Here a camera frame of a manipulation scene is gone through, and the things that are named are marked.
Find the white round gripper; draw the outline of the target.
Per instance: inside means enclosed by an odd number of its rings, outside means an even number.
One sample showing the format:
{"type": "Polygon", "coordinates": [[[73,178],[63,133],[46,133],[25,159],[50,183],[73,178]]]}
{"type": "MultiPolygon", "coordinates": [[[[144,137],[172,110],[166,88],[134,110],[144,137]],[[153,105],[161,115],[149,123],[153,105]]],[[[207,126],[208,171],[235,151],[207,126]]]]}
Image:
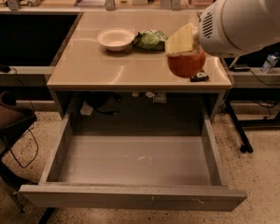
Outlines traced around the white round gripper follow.
{"type": "MultiPolygon", "coordinates": [[[[234,57],[269,45],[268,11],[265,0],[216,0],[200,16],[199,42],[213,56],[234,57]]],[[[165,41],[165,54],[177,56],[199,48],[191,23],[165,41]]]]}

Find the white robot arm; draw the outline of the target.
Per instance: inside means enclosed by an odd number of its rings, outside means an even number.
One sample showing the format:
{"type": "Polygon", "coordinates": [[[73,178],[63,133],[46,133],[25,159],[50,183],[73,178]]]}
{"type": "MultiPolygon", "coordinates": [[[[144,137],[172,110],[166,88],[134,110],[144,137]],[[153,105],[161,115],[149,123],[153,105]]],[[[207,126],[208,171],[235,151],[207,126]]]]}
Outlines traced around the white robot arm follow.
{"type": "Polygon", "coordinates": [[[280,42],[280,0],[216,0],[165,41],[167,56],[196,48],[218,57],[246,55],[280,42]]]}

